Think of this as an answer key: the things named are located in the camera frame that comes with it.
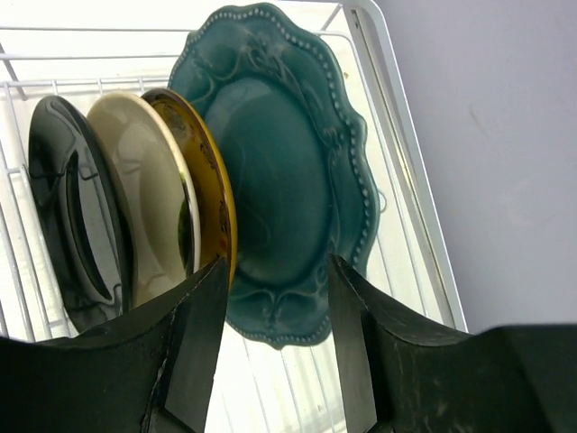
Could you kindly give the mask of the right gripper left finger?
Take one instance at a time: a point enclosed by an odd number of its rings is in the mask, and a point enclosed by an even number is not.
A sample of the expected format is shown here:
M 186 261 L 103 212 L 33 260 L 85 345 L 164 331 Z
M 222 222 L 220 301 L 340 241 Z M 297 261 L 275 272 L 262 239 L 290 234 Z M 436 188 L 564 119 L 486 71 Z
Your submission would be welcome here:
M 4 432 L 201 432 L 228 297 L 217 259 L 73 338 L 1 341 Z

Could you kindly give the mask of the cream plate with black spot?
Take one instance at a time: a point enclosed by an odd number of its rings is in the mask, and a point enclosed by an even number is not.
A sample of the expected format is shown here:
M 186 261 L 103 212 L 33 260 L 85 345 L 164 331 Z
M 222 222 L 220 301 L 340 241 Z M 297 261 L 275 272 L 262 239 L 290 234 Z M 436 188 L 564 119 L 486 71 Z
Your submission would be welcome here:
M 172 131 L 144 98 L 101 96 L 87 120 L 118 192 L 133 244 L 133 305 L 171 290 L 201 264 L 195 187 Z

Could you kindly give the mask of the teal scalloped plate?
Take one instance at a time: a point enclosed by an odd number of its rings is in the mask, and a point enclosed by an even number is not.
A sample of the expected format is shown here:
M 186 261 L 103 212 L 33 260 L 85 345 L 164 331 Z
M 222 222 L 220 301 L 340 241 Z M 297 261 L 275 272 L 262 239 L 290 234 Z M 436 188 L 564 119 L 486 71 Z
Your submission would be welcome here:
M 380 219 L 367 125 L 333 51 L 276 5 L 228 5 L 188 35 L 169 88 L 201 115 L 232 185 L 228 324 L 274 348 L 323 342 L 328 258 L 365 272 Z

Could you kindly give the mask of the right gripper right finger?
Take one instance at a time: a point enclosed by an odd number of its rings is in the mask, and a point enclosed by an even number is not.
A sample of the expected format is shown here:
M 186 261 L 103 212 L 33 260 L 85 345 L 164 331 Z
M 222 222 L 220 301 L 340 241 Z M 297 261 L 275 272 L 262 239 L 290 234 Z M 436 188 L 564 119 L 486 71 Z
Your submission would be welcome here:
M 373 287 L 339 256 L 328 283 L 349 431 L 575 431 L 575 325 L 467 334 Z

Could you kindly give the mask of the yellow amber plate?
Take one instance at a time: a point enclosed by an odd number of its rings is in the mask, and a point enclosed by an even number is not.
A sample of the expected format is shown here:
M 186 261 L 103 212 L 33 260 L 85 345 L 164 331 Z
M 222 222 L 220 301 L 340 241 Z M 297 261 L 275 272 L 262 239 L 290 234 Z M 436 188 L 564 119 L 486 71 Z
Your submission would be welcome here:
M 232 285 L 238 258 L 237 220 L 231 183 L 221 153 L 193 106 L 172 90 L 155 88 L 142 98 L 171 130 L 194 183 L 200 221 L 202 265 L 216 256 L 229 263 Z

